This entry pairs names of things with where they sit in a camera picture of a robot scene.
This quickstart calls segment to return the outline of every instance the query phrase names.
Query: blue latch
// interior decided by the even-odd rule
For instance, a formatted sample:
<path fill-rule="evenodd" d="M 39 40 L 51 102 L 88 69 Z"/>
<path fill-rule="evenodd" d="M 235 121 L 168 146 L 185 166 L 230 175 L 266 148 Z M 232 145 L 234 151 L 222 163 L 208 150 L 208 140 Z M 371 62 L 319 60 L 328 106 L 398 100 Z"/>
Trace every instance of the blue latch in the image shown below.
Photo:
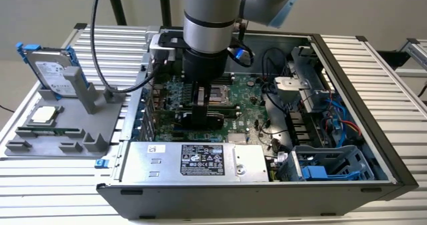
<path fill-rule="evenodd" d="M 107 159 L 96 159 L 95 168 L 96 169 L 107 169 L 108 168 L 108 162 L 109 162 L 109 160 L 107 160 Z"/>
<path fill-rule="evenodd" d="M 302 176 L 308 180 L 328 179 L 328 174 L 324 166 L 306 166 L 302 169 Z"/>
<path fill-rule="evenodd" d="M 27 44 L 24 46 L 24 50 L 27 51 L 37 51 L 41 48 L 39 44 Z"/>

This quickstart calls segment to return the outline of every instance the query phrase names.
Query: circuit board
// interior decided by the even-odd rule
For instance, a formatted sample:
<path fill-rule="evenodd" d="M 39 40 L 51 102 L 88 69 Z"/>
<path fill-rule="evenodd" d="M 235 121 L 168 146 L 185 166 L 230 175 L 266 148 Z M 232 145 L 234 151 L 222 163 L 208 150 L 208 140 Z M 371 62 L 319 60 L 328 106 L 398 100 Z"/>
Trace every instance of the circuit board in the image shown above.
<path fill-rule="evenodd" d="M 262 124 L 267 120 L 266 107 L 262 103 L 262 88 L 255 83 L 256 78 L 250 75 L 236 74 L 232 85 L 220 85 L 222 91 L 227 91 L 227 102 L 239 106 L 236 118 L 226 118 L 223 128 L 219 130 L 185 130 L 175 122 L 175 116 L 180 111 L 180 104 L 185 102 L 183 94 L 188 89 L 180 79 L 172 78 L 163 86 L 160 94 L 164 96 L 165 105 L 155 111 L 156 142 L 227 142 L 228 134 L 246 134 L 247 144 L 267 144 L 270 139 L 259 137 L 255 129 L 255 121 Z"/>

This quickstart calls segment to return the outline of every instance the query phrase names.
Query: blue connector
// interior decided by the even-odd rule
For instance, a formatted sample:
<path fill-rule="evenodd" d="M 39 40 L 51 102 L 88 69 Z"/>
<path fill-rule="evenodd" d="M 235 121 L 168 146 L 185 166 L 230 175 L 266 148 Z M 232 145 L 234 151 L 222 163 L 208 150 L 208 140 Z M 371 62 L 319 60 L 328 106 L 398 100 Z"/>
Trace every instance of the blue connector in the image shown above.
<path fill-rule="evenodd" d="M 238 59 L 240 59 L 240 57 L 242 57 L 242 55 L 243 55 L 244 52 L 246 52 L 246 51 L 240 48 L 239 51 L 238 51 L 238 53 L 236 53 L 236 55 L 235 55 L 235 57 L 236 57 Z"/>
<path fill-rule="evenodd" d="M 324 166 L 306 166 L 302 169 L 302 176 L 308 181 L 352 181 L 359 178 L 360 171 L 348 174 L 328 175 Z"/>
<path fill-rule="evenodd" d="M 107 160 L 107 159 L 96 159 L 95 168 L 96 169 L 107 169 L 108 168 L 108 162 L 109 162 L 109 160 Z"/>

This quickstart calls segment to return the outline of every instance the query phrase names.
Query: black cable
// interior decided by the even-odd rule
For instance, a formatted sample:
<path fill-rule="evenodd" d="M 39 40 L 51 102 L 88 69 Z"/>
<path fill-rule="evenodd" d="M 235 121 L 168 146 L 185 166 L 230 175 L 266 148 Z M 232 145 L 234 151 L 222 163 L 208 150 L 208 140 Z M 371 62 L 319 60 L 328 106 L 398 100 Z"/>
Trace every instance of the black cable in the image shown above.
<path fill-rule="evenodd" d="M 4 110 L 9 111 L 11 113 L 15 113 L 15 111 L 12 109 L 8 109 L 7 107 L 0 105 L 0 108 L 3 108 Z"/>
<path fill-rule="evenodd" d="M 260 90 L 262 90 L 262 91 L 263 91 L 263 86 L 264 86 L 264 85 L 270 85 L 270 83 L 266 82 L 266 83 L 260 86 Z M 268 91 L 266 91 L 266 96 L 267 96 L 270 102 L 272 103 L 272 105 L 286 114 L 287 111 L 275 103 L 272 97 L 271 97 L 270 94 L 268 94 Z"/>
<path fill-rule="evenodd" d="M 284 66 L 287 65 L 287 55 L 286 55 L 286 52 L 280 49 L 280 48 L 278 48 L 278 47 L 271 47 L 271 48 L 268 48 L 263 53 L 262 53 L 262 58 L 260 58 L 260 69 L 262 69 L 262 76 L 263 76 L 263 78 L 266 77 L 266 73 L 264 73 L 264 64 L 266 64 L 266 60 L 267 60 L 267 58 L 266 58 L 266 56 L 267 56 L 267 53 L 270 52 L 270 51 L 274 51 L 274 50 L 276 50 L 276 51 L 279 51 L 280 53 L 282 53 L 282 56 L 283 56 L 283 58 L 284 58 Z"/>
<path fill-rule="evenodd" d="M 264 134 L 267 134 L 267 135 L 276 135 L 276 134 L 280 134 L 280 133 L 288 131 L 287 129 L 284 129 L 284 130 L 278 131 L 278 132 L 266 132 L 266 131 L 264 131 L 264 125 L 266 125 L 266 123 L 267 123 L 268 120 L 270 120 L 270 119 L 267 119 L 267 120 L 262 123 L 262 125 L 260 125 L 260 127 L 259 127 L 259 130 L 260 130 Z"/>
<path fill-rule="evenodd" d="M 109 86 L 109 84 L 108 84 L 108 82 L 107 82 L 107 80 L 104 78 L 101 69 L 100 69 L 99 59 L 97 59 L 96 50 L 95 50 L 95 21 L 96 21 L 97 7 L 99 7 L 99 0 L 93 0 L 92 15 L 91 15 L 91 28 L 89 28 L 89 44 L 91 44 L 91 53 L 92 53 L 92 59 L 93 59 L 93 66 L 95 66 L 95 69 L 96 69 L 96 72 L 97 72 L 97 75 L 99 75 L 99 79 L 100 79 L 103 85 L 105 86 L 105 89 L 109 92 L 116 93 L 116 94 L 131 93 L 131 92 L 136 91 L 137 89 L 140 89 L 155 78 L 155 75 L 159 72 L 160 67 L 161 67 L 163 64 L 160 64 L 157 62 L 152 63 L 152 73 L 151 73 L 151 75 L 145 78 L 144 81 L 141 81 L 135 86 L 132 86 L 132 87 L 129 87 L 127 89 L 123 89 L 123 90 L 119 90 L 115 87 Z"/>
<path fill-rule="evenodd" d="M 418 94 L 418 97 L 423 96 L 426 89 L 427 89 L 427 85 L 422 88 L 420 93 Z"/>

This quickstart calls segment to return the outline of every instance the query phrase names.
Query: electrical cord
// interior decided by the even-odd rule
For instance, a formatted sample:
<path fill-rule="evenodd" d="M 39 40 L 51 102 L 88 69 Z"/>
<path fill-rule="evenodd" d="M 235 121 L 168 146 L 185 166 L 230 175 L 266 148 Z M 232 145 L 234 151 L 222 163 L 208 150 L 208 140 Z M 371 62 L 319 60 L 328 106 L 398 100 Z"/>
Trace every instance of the electrical cord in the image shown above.
<path fill-rule="evenodd" d="M 278 132 L 266 132 L 266 131 L 264 131 L 264 125 L 266 125 L 267 121 L 270 121 L 270 119 L 267 119 L 267 120 L 262 123 L 262 125 L 260 125 L 260 127 L 259 127 L 259 130 L 260 130 L 264 134 L 267 134 L 267 135 L 276 135 L 276 134 L 280 134 L 280 133 L 288 131 L 287 129 L 284 129 L 284 130 L 278 131 Z"/>
<path fill-rule="evenodd" d="M 132 86 L 129 88 L 125 88 L 123 90 L 119 90 L 119 89 L 116 89 L 115 87 L 112 87 L 108 84 L 108 82 L 105 80 L 105 77 L 103 75 L 103 72 L 101 72 L 101 68 L 100 68 L 100 65 L 99 65 L 99 59 L 97 59 L 97 56 L 96 56 L 96 49 L 95 49 L 95 21 L 96 21 L 97 7 L 99 7 L 99 0 L 93 0 L 92 15 L 91 15 L 91 27 L 89 27 L 89 44 L 91 44 L 91 53 L 92 53 L 92 59 L 93 59 L 93 66 L 95 66 L 95 69 L 96 69 L 96 72 L 97 72 L 97 75 L 99 75 L 99 79 L 100 79 L 103 85 L 105 86 L 105 89 L 109 92 L 112 92 L 115 94 L 131 93 L 131 92 L 136 91 L 137 89 L 140 89 L 155 78 L 163 63 L 157 62 L 157 60 L 155 59 L 155 61 L 152 63 L 152 72 L 151 72 L 149 76 L 145 78 L 144 81 L 141 81 L 135 86 Z M 167 52 L 167 55 L 161 54 L 160 60 L 167 61 L 168 55 L 169 55 L 168 52 Z"/>
<path fill-rule="evenodd" d="M 339 122 L 347 124 L 347 126 L 351 127 L 351 129 L 358 132 L 359 136 L 362 136 L 362 131 L 356 124 L 354 124 L 351 121 L 344 121 L 344 120 L 339 120 Z"/>
<path fill-rule="evenodd" d="M 306 99 L 300 102 L 300 104 L 299 104 L 299 108 L 298 108 L 298 112 L 300 112 L 300 111 L 302 111 L 302 109 L 303 109 L 303 105 L 304 105 L 304 102 L 307 101 L 307 99 L 310 99 L 310 98 L 312 97 L 312 95 L 314 95 L 314 93 L 312 93 L 312 94 L 310 94 L 310 95 L 306 97 Z"/>
<path fill-rule="evenodd" d="M 0 108 L 3 108 L 4 110 L 7 110 L 7 111 L 11 112 L 11 113 L 15 113 L 15 111 L 13 111 L 12 109 L 8 109 L 7 107 L 4 107 L 4 106 L 1 106 L 1 105 L 0 105 Z"/>
<path fill-rule="evenodd" d="M 282 54 L 283 56 L 283 60 L 284 60 L 284 67 L 287 66 L 287 55 L 286 55 L 286 52 L 278 48 L 278 47 L 271 47 L 268 48 L 263 53 L 262 53 L 262 57 L 260 57 L 260 69 L 262 69 L 262 77 L 264 78 L 266 77 L 266 71 L 268 70 L 268 66 L 266 66 L 266 61 L 270 61 L 272 66 L 275 66 L 275 63 L 272 61 L 272 59 L 270 58 L 270 60 L 267 59 L 267 54 L 270 51 L 279 51 L 279 53 Z"/>
<path fill-rule="evenodd" d="M 263 87 L 264 87 L 266 85 L 268 86 L 270 84 L 271 84 L 271 83 L 264 82 L 264 84 L 260 86 L 260 90 L 263 90 Z M 271 97 L 270 94 L 268 94 L 268 91 L 266 91 L 266 96 L 267 96 L 270 102 L 272 103 L 272 105 L 286 114 L 287 111 L 275 103 L 272 97 Z"/>
<path fill-rule="evenodd" d="M 327 99 L 326 102 L 332 104 L 332 106 L 335 106 L 336 108 L 339 108 L 342 110 L 343 118 L 347 119 L 347 109 L 346 109 L 346 107 L 343 107 L 336 101 L 332 101 L 332 100 Z M 340 139 L 339 139 L 336 148 L 340 148 L 343 146 L 343 143 L 344 143 L 344 140 L 346 140 L 346 135 L 347 135 L 346 126 L 342 125 Z"/>
<path fill-rule="evenodd" d="M 419 94 L 418 94 L 418 97 L 422 97 L 424 92 L 426 92 L 426 89 L 427 89 L 427 85 L 422 88 Z"/>

